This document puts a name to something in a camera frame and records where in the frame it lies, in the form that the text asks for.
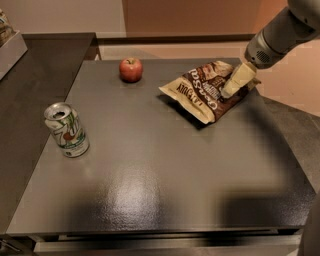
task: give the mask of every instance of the dark gray counter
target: dark gray counter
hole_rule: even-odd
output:
[[[301,228],[315,193],[256,90],[206,127],[159,91],[206,61],[145,60],[136,85],[84,62],[67,102],[90,149],[68,159],[50,137],[8,234]]]
[[[6,233],[48,139],[43,109],[65,100],[95,34],[24,39],[28,51],[0,81],[0,234]]]

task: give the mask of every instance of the can label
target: can label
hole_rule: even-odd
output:
[[[89,148],[78,113],[68,104],[56,103],[47,108],[45,123],[65,156],[77,157]]]

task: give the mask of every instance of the wall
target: wall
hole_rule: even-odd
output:
[[[99,37],[255,33],[285,5],[286,0],[0,0],[23,33]]]

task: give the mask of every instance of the red apple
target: red apple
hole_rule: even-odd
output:
[[[141,79],[143,67],[137,58],[125,58],[119,65],[120,77],[123,81],[134,83]]]

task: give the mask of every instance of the soda can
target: soda can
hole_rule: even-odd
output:
[[[59,102],[44,112],[45,124],[61,148],[63,155],[77,157],[89,148],[89,140],[81,126],[78,113],[70,105]]]

